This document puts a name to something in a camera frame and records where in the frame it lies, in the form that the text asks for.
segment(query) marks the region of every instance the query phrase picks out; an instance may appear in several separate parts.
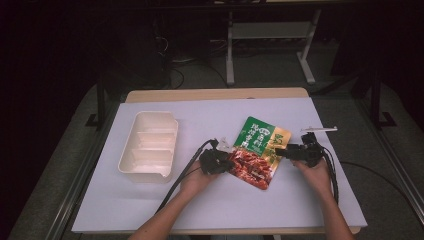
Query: dark background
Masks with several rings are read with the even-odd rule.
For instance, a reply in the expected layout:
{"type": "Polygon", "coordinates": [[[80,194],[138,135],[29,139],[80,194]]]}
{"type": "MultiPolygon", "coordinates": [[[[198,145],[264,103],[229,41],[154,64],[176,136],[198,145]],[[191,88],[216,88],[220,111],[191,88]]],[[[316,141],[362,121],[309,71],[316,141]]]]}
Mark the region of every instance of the dark background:
{"type": "MultiPolygon", "coordinates": [[[[135,88],[162,88],[167,84],[167,59],[158,54],[158,30],[169,38],[171,48],[203,57],[208,38],[225,38],[226,14],[219,12],[168,14],[153,25],[154,13],[81,11],[105,4],[110,2],[1,2],[1,104],[6,111],[1,128],[0,239],[7,238],[79,102],[98,79],[112,97],[135,88]],[[190,31],[199,27],[204,31],[190,31]]],[[[314,39],[340,42],[335,74],[364,66],[377,71],[422,129],[423,16],[422,4],[412,2],[325,8],[314,39]]],[[[365,75],[359,80],[363,89],[370,81],[370,74],[365,75]]]]}

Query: container compartment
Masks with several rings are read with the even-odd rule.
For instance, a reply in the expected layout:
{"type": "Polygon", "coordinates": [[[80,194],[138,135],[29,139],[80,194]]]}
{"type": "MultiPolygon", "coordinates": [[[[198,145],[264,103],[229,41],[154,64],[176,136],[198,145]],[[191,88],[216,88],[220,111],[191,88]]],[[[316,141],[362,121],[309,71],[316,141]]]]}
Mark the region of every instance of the container compartment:
{"type": "Polygon", "coordinates": [[[170,112],[138,113],[119,162],[119,171],[133,182],[168,182],[177,132],[178,122],[170,112]]]}

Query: white table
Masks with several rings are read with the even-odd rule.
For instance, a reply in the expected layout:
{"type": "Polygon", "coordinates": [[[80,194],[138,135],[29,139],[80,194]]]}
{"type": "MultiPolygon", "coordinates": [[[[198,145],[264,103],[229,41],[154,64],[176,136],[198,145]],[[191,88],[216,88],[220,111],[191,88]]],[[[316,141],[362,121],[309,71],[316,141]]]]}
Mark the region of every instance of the white table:
{"type": "MultiPolygon", "coordinates": [[[[142,100],[136,103],[137,100],[129,96],[128,102],[135,103],[123,103],[119,107],[72,231],[133,232],[155,213],[200,145],[211,138],[221,137],[233,143],[248,116],[290,130],[290,143],[301,143],[301,128],[323,127],[312,100],[304,94],[298,98],[181,101],[184,96],[187,98],[188,93],[195,96],[193,99],[214,99],[221,96],[222,91],[228,98],[237,98],[239,95],[245,98],[250,93],[251,96],[261,97],[266,92],[269,93],[266,97],[273,97],[286,90],[174,90],[148,91],[145,94],[159,97],[163,93],[173,94],[168,96],[169,99],[176,98],[173,102],[142,100]],[[167,184],[133,183],[118,171],[134,117],[140,111],[171,111],[179,122],[173,178],[167,184]]],[[[339,206],[352,232],[356,233],[367,223],[326,133],[317,133],[316,136],[320,144],[334,156],[339,206]]],[[[286,159],[281,161],[266,191],[230,174],[222,174],[189,204],[171,231],[172,234],[267,235],[322,232],[323,220],[318,201],[299,170],[286,159]]]]}

